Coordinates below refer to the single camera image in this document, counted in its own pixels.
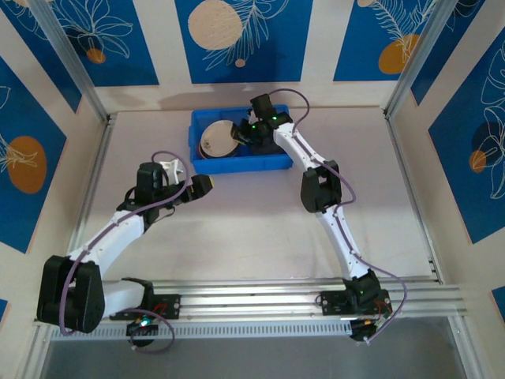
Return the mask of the aluminium frame post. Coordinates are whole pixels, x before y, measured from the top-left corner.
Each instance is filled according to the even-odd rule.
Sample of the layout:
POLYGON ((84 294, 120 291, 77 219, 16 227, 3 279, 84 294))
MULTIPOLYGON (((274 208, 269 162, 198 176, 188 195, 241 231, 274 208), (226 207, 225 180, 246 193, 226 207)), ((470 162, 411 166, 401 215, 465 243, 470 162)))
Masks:
POLYGON ((107 124, 109 114, 99 99, 91 78, 50 5, 45 0, 26 0, 26 2, 33 17, 81 95, 88 101, 97 118, 107 124))
POLYGON ((486 0, 433 0, 413 55, 383 108, 389 119, 407 94, 419 106, 486 0))

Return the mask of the cream plate with calligraphy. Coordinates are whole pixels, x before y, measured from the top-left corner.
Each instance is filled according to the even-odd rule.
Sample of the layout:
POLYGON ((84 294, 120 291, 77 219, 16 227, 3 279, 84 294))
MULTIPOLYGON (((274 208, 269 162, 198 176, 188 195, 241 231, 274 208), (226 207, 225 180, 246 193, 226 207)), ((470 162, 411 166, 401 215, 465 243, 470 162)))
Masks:
POLYGON ((238 143, 228 129, 207 128, 200 139, 200 150, 208 158, 224 158, 233 155, 238 143))

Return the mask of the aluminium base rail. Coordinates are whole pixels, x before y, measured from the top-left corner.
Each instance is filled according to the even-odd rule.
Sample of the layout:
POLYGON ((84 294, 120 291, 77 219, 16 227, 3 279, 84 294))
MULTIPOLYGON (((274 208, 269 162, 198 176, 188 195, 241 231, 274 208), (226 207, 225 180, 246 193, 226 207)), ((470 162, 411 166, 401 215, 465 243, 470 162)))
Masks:
POLYGON ((452 317, 468 310, 459 288, 433 280, 405 285, 384 280, 383 291, 357 302, 337 278, 315 280, 154 280, 157 295, 180 295, 180 321, 277 321, 329 317, 351 322, 396 317, 452 317))

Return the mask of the blue plastic bin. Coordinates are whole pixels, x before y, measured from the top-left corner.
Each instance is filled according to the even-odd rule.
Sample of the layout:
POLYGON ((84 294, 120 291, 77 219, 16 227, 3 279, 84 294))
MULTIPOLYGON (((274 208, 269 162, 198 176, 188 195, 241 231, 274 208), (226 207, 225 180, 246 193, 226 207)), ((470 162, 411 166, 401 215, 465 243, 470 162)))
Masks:
POLYGON ((248 146, 239 145, 234 154, 224 157, 203 157, 200 154, 200 140, 204 131, 220 120, 230 120, 238 124, 243 118, 248 118, 246 107, 228 107, 195 110, 191 114, 188 144, 190 161, 198 174, 229 174, 254 171, 274 171, 289 169, 293 166, 292 159, 283 152, 274 155, 254 155, 248 146))

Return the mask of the aluminium side rail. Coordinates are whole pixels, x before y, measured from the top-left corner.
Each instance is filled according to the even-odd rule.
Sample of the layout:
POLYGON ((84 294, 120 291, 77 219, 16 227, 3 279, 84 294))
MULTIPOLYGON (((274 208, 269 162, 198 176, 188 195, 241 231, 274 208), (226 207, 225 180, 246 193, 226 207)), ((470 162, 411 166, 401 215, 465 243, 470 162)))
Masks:
POLYGON ((88 170, 88 176, 86 177, 84 194, 82 195, 80 207, 77 213, 77 221, 70 235, 66 251, 60 254, 61 257, 67 258, 70 253, 80 247, 84 242, 86 228, 95 199, 99 177, 103 169, 117 116, 117 114, 111 114, 108 116, 107 123, 103 127, 103 131, 99 136, 99 143, 94 152, 94 155, 92 156, 91 168, 88 170))
POLYGON ((402 147, 399 143, 398 134, 395 131, 394 125, 392 121, 385 116, 386 127, 388 133, 390 134, 391 143, 395 150, 396 159, 398 161, 398 165, 400 171, 402 172, 403 181, 406 187, 406 191, 410 200, 410 205, 413 210, 414 217, 416 219, 418 229, 421 233, 421 238, 423 240, 423 244, 425 246, 425 251, 427 254, 427 260, 432 270, 432 276, 434 276, 433 281, 438 282, 439 284, 445 284, 445 280, 443 278, 443 273, 440 271, 440 265, 438 262, 438 258, 436 256, 436 251, 433 245, 433 241, 429 234, 427 225, 423 219, 423 215, 421 212, 421 208, 418 204, 417 197, 414 191, 413 182, 411 178, 411 174, 406 162, 405 154, 403 153, 402 147))

